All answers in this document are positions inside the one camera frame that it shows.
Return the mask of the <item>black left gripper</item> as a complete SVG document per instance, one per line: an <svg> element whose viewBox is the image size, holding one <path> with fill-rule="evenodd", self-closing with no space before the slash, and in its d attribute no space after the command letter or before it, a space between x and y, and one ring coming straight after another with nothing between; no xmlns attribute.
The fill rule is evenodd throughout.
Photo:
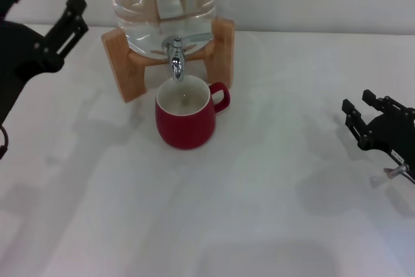
<svg viewBox="0 0 415 277"><path fill-rule="evenodd" d="M0 0L1 19L19 0ZM87 33L82 15L85 0L67 0L60 19L44 36L10 21L1 22L1 122L4 122L26 83L42 73L56 73Z"/></svg>

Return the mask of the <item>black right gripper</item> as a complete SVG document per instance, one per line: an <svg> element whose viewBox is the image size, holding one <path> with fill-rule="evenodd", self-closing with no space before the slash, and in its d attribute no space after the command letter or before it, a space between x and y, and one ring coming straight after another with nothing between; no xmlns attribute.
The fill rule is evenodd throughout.
<svg viewBox="0 0 415 277"><path fill-rule="evenodd" d="M379 112L401 112L414 115L413 108L407 108L389 96L377 98L370 90L364 90L362 100ZM404 176L414 182L414 120L404 116L382 114L366 125L361 113L348 100L342 102L348 127L357 145L364 151L379 150L386 153L397 164L395 168L385 168L389 179Z"/></svg>

